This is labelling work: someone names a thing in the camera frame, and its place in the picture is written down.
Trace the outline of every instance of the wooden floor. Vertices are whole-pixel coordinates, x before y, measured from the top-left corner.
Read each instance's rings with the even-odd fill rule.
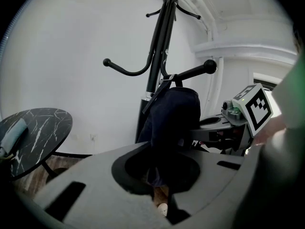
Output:
[[[81,160],[81,158],[51,156],[47,159],[46,163],[52,170],[55,170],[57,168],[70,168]],[[12,183],[17,191],[28,195],[30,198],[34,198],[35,194],[46,185],[47,177],[48,173],[40,166],[28,175],[13,181]],[[167,197],[167,187],[157,187],[154,189],[153,202],[156,206],[161,203],[167,203]]]

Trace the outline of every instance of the white shoe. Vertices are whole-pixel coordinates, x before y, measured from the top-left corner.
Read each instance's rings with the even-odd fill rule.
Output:
[[[168,210],[168,206],[167,206],[167,204],[165,204],[165,203],[162,203],[162,204],[160,204],[159,206],[158,206],[158,210],[161,212],[161,214],[163,215],[163,216],[167,216],[167,210]]]

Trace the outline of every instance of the round table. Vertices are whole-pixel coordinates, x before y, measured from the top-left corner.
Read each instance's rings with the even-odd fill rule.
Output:
[[[22,133],[11,153],[11,179],[19,179],[43,165],[51,177],[56,173],[45,163],[66,139],[72,129],[72,116],[55,108],[36,108],[13,114],[0,122],[0,140],[23,118],[27,129]]]

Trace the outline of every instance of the electrical outlet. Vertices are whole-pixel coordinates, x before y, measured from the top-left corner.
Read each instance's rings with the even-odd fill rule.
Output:
[[[90,139],[91,141],[95,141],[97,138],[97,135],[96,134],[90,134]]]

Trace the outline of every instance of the black coat rack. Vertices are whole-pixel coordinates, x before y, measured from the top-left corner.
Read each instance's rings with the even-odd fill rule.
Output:
[[[163,5],[160,10],[146,14],[146,17],[150,17],[156,14],[159,14],[156,27],[152,36],[152,42],[149,49],[149,54],[147,57],[146,65],[143,69],[137,72],[129,72],[122,67],[118,66],[111,62],[110,59],[104,59],[103,64],[109,66],[114,70],[128,75],[128,76],[138,76],[145,73],[151,66],[149,73],[149,78],[146,87],[146,98],[141,100],[140,112],[138,118],[137,132],[135,141],[138,140],[140,132],[143,128],[143,125],[146,121],[147,116],[142,113],[144,107],[147,105],[150,97],[155,93],[156,89],[159,86],[160,72],[163,75],[163,78],[168,78],[166,72],[166,59],[168,55],[168,49],[171,40],[171,34],[173,30],[173,23],[176,20],[175,12],[176,8],[181,12],[193,16],[197,19],[200,19],[200,15],[193,14],[181,8],[178,5],[179,0],[163,0]],[[191,70],[185,71],[181,74],[175,75],[173,81],[176,82],[177,86],[182,86],[182,80],[203,74],[203,73],[214,73],[217,69],[216,62],[213,60],[207,60],[203,65],[195,67]]]

